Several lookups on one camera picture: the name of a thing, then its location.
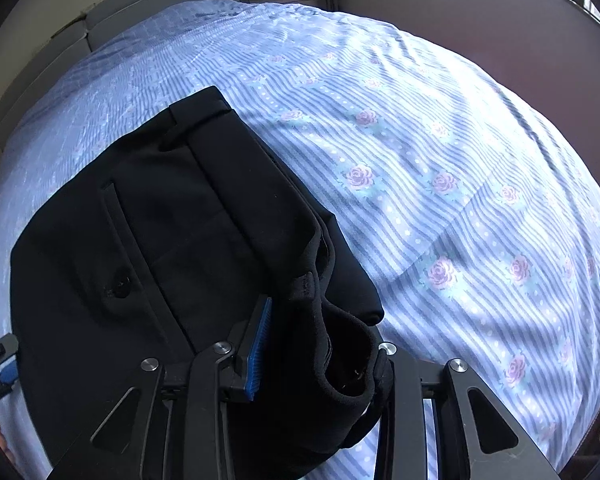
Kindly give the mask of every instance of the gray headboard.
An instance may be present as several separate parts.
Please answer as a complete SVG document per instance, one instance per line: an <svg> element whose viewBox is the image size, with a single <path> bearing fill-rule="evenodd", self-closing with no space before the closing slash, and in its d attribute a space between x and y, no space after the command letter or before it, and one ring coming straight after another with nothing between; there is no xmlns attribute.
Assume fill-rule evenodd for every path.
<svg viewBox="0 0 600 480"><path fill-rule="evenodd" d="M136 23L186 1L191 0L104 0L56 34L0 98L0 147L26 111L75 63Z"/></svg>

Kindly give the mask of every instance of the button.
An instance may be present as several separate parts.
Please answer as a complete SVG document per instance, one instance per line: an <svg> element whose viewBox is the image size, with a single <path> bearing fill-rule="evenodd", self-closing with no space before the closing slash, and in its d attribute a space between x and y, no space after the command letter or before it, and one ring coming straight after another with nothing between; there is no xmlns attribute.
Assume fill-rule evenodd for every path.
<svg viewBox="0 0 600 480"><path fill-rule="evenodd" d="M116 298L126 298L131 292L131 278L124 272L118 272L111 285L111 292Z"/></svg>

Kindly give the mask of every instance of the triangular cutout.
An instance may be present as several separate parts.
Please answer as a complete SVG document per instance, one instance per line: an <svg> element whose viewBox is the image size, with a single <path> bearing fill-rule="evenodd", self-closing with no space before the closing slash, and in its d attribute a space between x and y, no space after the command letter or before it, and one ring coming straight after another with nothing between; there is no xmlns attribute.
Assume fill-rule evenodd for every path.
<svg viewBox="0 0 600 480"><path fill-rule="evenodd" d="M94 447L122 455L131 442L141 391L130 389L91 437Z"/></svg>
<svg viewBox="0 0 600 480"><path fill-rule="evenodd" d="M468 395L482 452L491 454L516 447L518 437L484 394L472 388Z"/></svg>

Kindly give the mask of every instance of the bedspread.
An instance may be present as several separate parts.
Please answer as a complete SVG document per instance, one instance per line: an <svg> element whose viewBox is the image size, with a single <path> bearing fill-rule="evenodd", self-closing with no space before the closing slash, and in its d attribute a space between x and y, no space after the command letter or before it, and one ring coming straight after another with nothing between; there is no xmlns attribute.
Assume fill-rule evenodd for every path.
<svg viewBox="0 0 600 480"><path fill-rule="evenodd" d="M375 20L187 2L73 67L0 165L0 336L10 251L33 213L115 139L209 85L336 214L380 293L382 334L419 358L463 357L563 466L600 406L600 189L519 97ZM0 421L27 477L45 478L20 391ZM310 477L372 476L377 437Z"/></svg>

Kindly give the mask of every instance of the bed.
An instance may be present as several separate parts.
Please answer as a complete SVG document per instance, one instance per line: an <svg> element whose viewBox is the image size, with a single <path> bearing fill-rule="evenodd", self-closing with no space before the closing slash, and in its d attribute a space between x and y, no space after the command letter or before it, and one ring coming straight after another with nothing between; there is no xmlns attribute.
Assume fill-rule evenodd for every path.
<svg viewBox="0 0 600 480"><path fill-rule="evenodd" d="M462 356L564 466L600 408L600 189L555 127L471 62L387 23L154 2L107 2L46 58L55 72L37 94L22 97L33 70L5 94L0 336L10 251L33 213L115 139L216 85L336 214L380 293L382 334L419 358ZM88 52L62 58L78 43ZM0 402L0 422L26 478L46 478L21 391ZM427 405L426 422L433 480ZM377 438L309 478L372 477Z"/></svg>

